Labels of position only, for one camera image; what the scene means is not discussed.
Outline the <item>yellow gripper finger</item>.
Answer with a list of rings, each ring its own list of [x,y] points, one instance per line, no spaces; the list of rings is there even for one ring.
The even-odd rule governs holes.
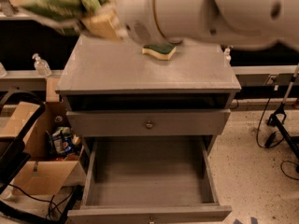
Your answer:
[[[102,7],[94,15],[83,17],[81,22],[93,36],[114,41],[122,41],[128,37],[114,7]]]

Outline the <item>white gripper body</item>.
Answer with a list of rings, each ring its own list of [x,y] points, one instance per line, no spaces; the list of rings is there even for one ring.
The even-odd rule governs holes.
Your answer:
[[[129,37],[140,45],[165,44],[155,18],[155,0],[118,0],[117,16]]]

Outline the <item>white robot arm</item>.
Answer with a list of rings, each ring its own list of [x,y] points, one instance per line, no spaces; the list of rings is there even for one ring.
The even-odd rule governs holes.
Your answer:
[[[141,45],[190,38],[237,49],[299,48],[299,0],[107,0],[87,21],[99,36]]]

